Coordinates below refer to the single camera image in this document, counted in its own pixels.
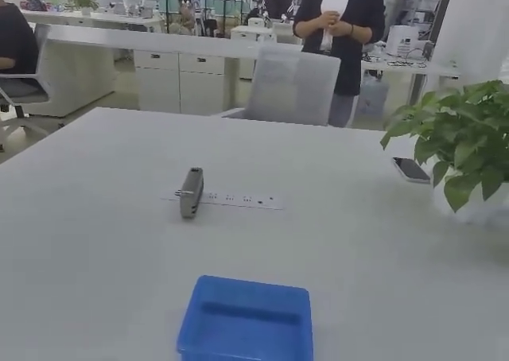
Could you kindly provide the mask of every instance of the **chair backrest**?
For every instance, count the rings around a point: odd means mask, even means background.
[[[275,44],[260,48],[245,118],[327,125],[340,60]]]
[[[50,25],[36,24],[35,30],[33,31],[33,33],[35,34],[35,40],[37,41],[37,47],[39,48],[39,57],[37,58],[36,74],[39,73],[39,68],[41,67],[43,52],[46,46],[46,41],[48,41],[50,29],[51,29]]]

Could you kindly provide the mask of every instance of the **drawer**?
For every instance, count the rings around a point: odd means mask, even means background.
[[[224,58],[216,56],[197,56],[180,54],[180,65],[182,72],[210,73],[216,75],[224,74]]]
[[[224,111],[224,76],[181,72],[181,113],[215,115]]]
[[[75,18],[69,18],[68,19],[68,25],[74,25],[78,27],[93,27],[94,21],[91,19],[75,19]]]
[[[178,71],[178,53],[134,51],[134,65],[139,68]]]
[[[256,41],[258,35],[256,33],[241,33],[239,31],[231,31],[231,39],[243,41]]]
[[[180,113],[178,71],[136,68],[141,111]]]

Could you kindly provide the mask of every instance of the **white office chair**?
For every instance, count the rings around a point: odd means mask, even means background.
[[[263,45],[245,109],[227,118],[326,126],[340,60],[330,56]]]
[[[39,58],[37,61],[37,69],[35,74],[0,74],[0,104],[10,105],[16,110],[16,117],[2,121],[0,119],[0,151],[3,151],[4,143],[9,135],[11,135],[18,128],[28,128],[36,131],[44,136],[49,135],[49,132],[37,125],[37,122],[52,122],[58,123],[59,127],[64,124],[61,120],[56,118],[44,118],[37,116],[25,116],[23,112],[23,105],[31,103],[46,103],[49,101],[49,86],[41,79],[40,68],[44,52],[44,47],[48,39],[49,25],[36,25],[35,36],[37,45],[39,47]],[[6,90],[2,89],[8,84],[7,82],[19,82],[20,80],[32,80],[30,86],[30,93],[24,95],[8,95]]]

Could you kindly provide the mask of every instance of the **electrical outlet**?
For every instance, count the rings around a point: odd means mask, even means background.
[[[162,197],[163,200],[178,200],[178,192],[171,196]],[[281,201],[274,196],[254,196],[251,194],[231,194],[222,192],[204,192],[201,196],[202,204],[221,204],[240,208],[265,208],[268,210],[282,210]]]

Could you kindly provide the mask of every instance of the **cable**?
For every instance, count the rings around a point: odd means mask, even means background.
[[[391,66],[391,67],[414,67],[414,66],[417,66],[418,68],[426,68],[428,65],[426,64],[426,59],[424,59],[423,61],[421,62],[411,62],[411,61],[408,61],[408,56],[413,52],[413,51],[421,51],[422,53],[424,53],[424,51],[422,49],[411,49],[406,55],[404,58],[402,58],[403,60],[394,60],[394,61],[387,61],[387,65]]]

